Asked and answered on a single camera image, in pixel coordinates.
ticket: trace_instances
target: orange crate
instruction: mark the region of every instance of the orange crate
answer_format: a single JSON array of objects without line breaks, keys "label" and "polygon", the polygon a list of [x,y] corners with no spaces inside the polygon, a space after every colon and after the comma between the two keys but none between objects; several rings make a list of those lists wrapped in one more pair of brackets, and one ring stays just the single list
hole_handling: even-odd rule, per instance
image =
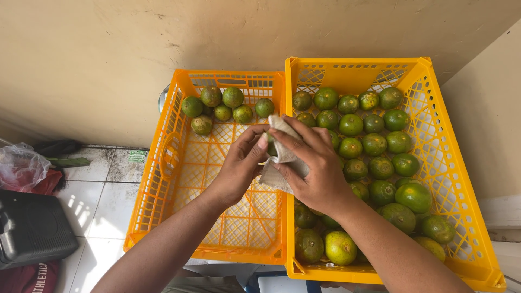
[{"label": "orange crate", "polygon": [[[414,178],[430,190],[434,198],[432,213],[448,218],[456,228],[454,241],[445,246],[445,265],[476,291],[505,291],[505,279],[492,250],[430,58],[291,57],[286,60],[286,85],[286,114],[293,116],[299,113],[291,106],[291,97],[297,90],[313,94],[320,87],[333,87],[340,95],[358,95],[368,89],[377,92],[389,86],[400,89],[405,95],[401,109],[412,118],[405,129],[414,143],[410,152],[421,164]],[[318,113],[316,108],[309,111],[315,116]],[[368,115],[361,110],[357,114]],[[383,115],[383,111],[376,109],[371,114]],[[353,263],[327,268],[326,260],[314,265],[299,263],[294,257],[293,204],[293,196],[288,196],[286,268],[290,278],[382,284],[370,265]]]},{"label": "orange crate", "polygon": [[[150,147],[138,197],[123,249],[128,251],[149,231],[197,197],[217,176],[230,144],[248,127],[233,119],[214,119],[210,136],[191,131],[190,118],[180,109],[189,95],[215,85],[234,86],[253,107],[263,97],[277,112],[285,112],[283,71],[176,70]],[[257,117],[251,124],[267,123]],[[284,264],[286,252],[286,196],[255,180],[243,199],[215,223],[193,258]]]}]

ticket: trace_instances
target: cloth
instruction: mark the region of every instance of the cloth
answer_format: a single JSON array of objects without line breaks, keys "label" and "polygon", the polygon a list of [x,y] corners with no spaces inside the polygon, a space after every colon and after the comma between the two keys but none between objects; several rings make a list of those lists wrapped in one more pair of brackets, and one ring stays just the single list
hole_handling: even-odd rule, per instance
[{"label": "cloth", "polygon": [[[291,128],[282,118],[276,115],[270,115],[268,117],[269,125],[280,131],[293,136],[296,139],[302,140],[302,137]],[[277,150],[277,156],[272,156],[266,161],[262,172],[260,173],[259,184],[266,184],[269,187],[280,189],[282,191],[293,194],[291,186],[279,173],[277,169],[273,167],[276,163],[286,163],[293,170],[304,178],[309,174],[309,167],[299,159],[292,151],[286,148],[282,143],[274,141],[275,149]]]},{"label": "cloth", "polygon": [[162,293],[245,293],[235,276],[175,277]]},{"label": "cloth", "polygon": [[58,279],[58,261],[48,261],[0,270],[0,292],[53,293]]}]

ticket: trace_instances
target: plastic bag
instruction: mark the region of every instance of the plastic bag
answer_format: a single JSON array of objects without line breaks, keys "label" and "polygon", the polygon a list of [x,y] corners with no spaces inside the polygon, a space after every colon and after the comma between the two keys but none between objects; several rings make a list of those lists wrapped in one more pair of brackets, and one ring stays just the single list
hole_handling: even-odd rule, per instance
[{"label": "plastic bag", "polygon": [[50,165],[44,156],[23,142],[5,146],[0,149],[0,188],[31,192],[47,176]]}]

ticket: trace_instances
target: right hand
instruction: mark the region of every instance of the right hand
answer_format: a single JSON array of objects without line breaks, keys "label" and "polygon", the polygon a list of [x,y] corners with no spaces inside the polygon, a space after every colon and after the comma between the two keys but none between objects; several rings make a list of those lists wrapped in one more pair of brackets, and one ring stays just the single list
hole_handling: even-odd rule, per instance
[{"label": "right hand", "polygon": [[309,174],[301,178],[284,163],[276,164],[274,167],[286,179],[298,200],[309,208],[332,217],[340,202],[352,200],[356,196],[344,179],[328,130],[320,127],[309,128],[286,115],[283,115],[282,119],[304,140],[298,140],[273,128],[270,128],[269,132],[309,166]]}]

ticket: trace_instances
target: sticker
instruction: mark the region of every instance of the sticker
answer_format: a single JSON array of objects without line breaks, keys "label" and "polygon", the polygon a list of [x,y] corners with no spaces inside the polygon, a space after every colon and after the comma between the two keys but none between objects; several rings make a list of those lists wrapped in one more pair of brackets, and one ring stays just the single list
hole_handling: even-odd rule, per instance
[{"label": "sticker", "polygon": [[130,151],[129,162],[143,163],[145,162],[146,151]]}]

